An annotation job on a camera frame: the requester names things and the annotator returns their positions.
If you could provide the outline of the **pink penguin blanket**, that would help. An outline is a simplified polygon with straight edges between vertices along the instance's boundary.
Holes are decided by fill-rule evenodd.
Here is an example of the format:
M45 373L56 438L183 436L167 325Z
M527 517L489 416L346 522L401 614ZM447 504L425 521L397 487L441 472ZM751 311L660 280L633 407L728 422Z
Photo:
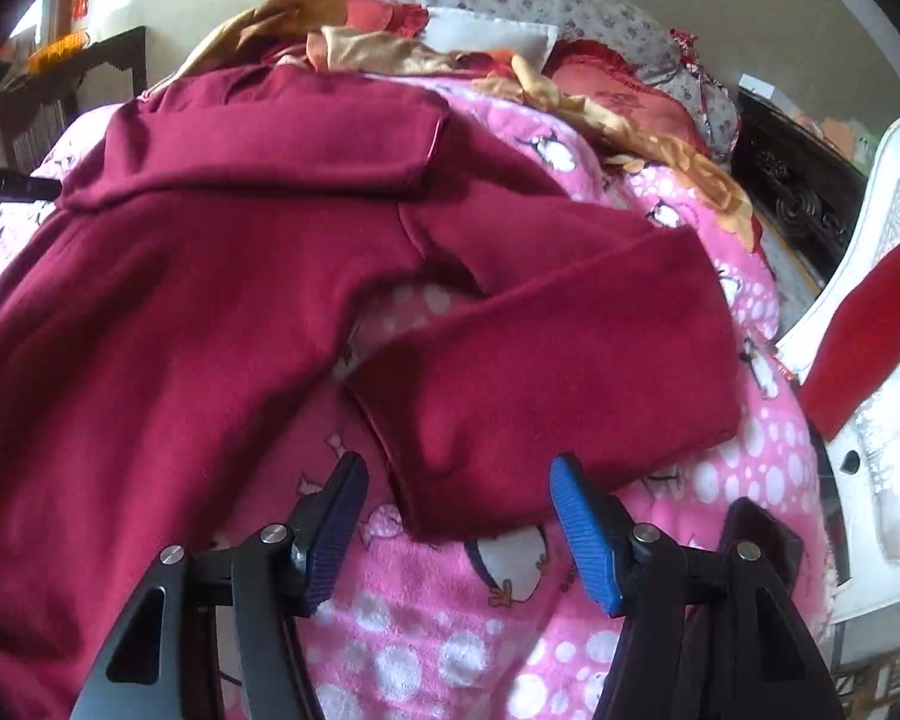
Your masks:
M802 539L793 600L809 632L821 635L832 611L832 557L806 421L770 354L781 300L763 257L718 226L697 193L666 167L601 174L590 145L551 115L448 78L434 80L432 89L541 164L572 202L630 208L652 223L699 234L743 349L743 421L733 439L658 470L622 499L634 517L701 550L717 544L736 499L769 509ZM409 538L379 447L349 405L346 377L368 355L447 319L465 302L463 294L427 283L374 299L331 377L215 532L217 546L233 546L266 517L316 493L341 455L356 450L367 460L370 493L340 580L301 626L305 660L331 718L583 718L598 702L616 650L619 622L578 585L556 525L466 543Z

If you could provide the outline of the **red heart cushion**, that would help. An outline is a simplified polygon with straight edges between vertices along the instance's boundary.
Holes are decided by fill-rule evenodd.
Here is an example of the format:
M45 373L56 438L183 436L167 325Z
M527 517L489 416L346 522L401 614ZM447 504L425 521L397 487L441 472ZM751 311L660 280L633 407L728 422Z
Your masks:
M544 66L560 91L587 96L653 132L668 133L709 156L696 122L665 91L642 83L621 54L592 39L559 39Z
M346 0L346 26L360 32L390 32L418 37L429 23L429 11L418 4L393 0Z

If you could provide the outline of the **orange plastic basket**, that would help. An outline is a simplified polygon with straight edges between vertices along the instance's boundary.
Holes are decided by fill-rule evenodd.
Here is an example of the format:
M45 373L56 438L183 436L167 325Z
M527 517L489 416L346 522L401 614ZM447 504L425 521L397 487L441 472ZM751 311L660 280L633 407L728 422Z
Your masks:
M90 42L91 38L85 29L68 32L66 36L56 39L48 46L35 50L34 54L25 60L25 71L32 76L46 73L79 55Z

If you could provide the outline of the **dark wooden table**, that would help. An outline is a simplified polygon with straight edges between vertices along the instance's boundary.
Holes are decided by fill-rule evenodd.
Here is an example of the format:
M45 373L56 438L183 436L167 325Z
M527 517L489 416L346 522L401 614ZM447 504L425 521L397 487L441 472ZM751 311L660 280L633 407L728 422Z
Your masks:
M130 75L133 94L148 87L144 26L82 49L40 75L19 75L0 89L0 167L34 171L80 115L77 90L98 67Z

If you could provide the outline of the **white pillow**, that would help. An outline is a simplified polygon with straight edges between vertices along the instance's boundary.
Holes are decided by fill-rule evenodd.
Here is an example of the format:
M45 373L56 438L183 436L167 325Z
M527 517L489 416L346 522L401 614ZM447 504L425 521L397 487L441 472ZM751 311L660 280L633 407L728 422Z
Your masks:
M559 39L556 25L507 20L463 8L432 7L419 39L440 52L508 50L543 70Z

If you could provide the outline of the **dark carved wooden headboard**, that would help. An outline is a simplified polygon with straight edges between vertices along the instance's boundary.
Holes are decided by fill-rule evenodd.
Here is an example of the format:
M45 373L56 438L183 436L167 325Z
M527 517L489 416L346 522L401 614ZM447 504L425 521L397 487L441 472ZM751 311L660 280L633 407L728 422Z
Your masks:
M823 140L751 91L736 94L731 174L770 226L826 284L847 252L866 177Z

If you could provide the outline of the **red heart cushion right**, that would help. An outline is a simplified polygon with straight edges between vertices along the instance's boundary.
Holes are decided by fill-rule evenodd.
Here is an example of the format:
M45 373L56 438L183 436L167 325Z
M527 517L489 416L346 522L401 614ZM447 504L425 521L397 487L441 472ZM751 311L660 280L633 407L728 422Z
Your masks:
M668 133L709 156L696 122L665 91L642 83L621 54L592 39L559 39L544 66L560 91L587 96L653 132Z

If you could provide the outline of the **white ornate chair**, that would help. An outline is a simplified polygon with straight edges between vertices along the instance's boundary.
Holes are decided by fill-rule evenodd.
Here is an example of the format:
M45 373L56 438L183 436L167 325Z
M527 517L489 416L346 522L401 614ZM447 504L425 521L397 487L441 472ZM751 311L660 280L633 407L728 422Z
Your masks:
M824 332L852 289L900 244L900 119L881 137L854 234L826 288L779 343L800 379L813 371ZM847 574L837 622L900 603L900 362L826 444L845 532Z

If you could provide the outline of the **red heart cushion left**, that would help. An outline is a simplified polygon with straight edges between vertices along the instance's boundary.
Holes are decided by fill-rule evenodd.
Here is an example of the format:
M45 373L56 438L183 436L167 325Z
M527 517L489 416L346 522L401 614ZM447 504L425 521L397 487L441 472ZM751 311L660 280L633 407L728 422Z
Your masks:
M346 26L360 32L390 32L418 37L429 23L429 11L418 4L393 0L346 0Z

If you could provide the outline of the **red garment on chair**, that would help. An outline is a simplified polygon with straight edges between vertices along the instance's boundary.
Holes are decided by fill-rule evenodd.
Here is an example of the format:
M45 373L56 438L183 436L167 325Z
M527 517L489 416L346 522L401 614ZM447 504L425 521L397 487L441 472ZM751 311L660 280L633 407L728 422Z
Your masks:
M803 415L823 439L834 439L899 363L900 243L837 307L798 388Z

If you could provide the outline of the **dark red sweater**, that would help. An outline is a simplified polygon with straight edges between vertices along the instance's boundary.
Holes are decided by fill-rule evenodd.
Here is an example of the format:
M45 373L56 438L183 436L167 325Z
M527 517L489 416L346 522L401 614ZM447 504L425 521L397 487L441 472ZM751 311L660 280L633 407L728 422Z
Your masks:
M429 89L231 68L120 107L0 277L0 717L68 715L165 544L205 544L411 280L471 296L349 378L409 531L548 510L741 419L725 294L690 227L576 202Z

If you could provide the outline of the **yellow red blanket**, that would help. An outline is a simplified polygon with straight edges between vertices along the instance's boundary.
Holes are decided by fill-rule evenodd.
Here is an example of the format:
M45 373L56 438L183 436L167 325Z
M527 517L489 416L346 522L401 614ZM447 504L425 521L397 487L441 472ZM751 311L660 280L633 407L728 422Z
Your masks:
M704 151L671 133L644 127L583 94L562 91L521 55L510 50L439 52L408 31L361 31L347 22L354 0L265 0L211 29L160 91L188 76L233 67L260 50L276 49L276 60L325 73L377 73L386 78L450 76L471 83L478 93L551 114L603 151L603 161L635 172L642 163L660 163L685 187L696 190L720 229L749 252L758 249L759 224L738 182Z

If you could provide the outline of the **floral pillow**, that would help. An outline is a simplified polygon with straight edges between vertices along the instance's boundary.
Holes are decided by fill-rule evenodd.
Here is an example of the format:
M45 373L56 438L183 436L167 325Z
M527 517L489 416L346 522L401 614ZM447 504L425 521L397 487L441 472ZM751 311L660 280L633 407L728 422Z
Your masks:
M696 37L665 29L628 0L398 0L452 7L505 20L543 23L559 36L593 39L616 50L645 85L676 99L694 121L712 158L725 164L740 132L740 114L722 83L702 67Z

